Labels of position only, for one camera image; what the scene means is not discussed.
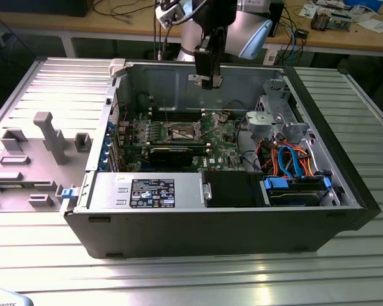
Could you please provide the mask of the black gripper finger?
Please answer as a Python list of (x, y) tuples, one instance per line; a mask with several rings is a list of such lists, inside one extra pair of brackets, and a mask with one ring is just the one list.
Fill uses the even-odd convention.
[(211, 54), (209, 51), (195, 49), (196, 73), (200, 77), (201, 87), (211, 90)]
[(226, 27), (216, 28), (212, 35), (212, 55), (213, 55), (213, 87), (219, 88), (221, 86), (223, 78), (220, 76), (220, 61), (225, 50), (225, 44), (227, 39)]

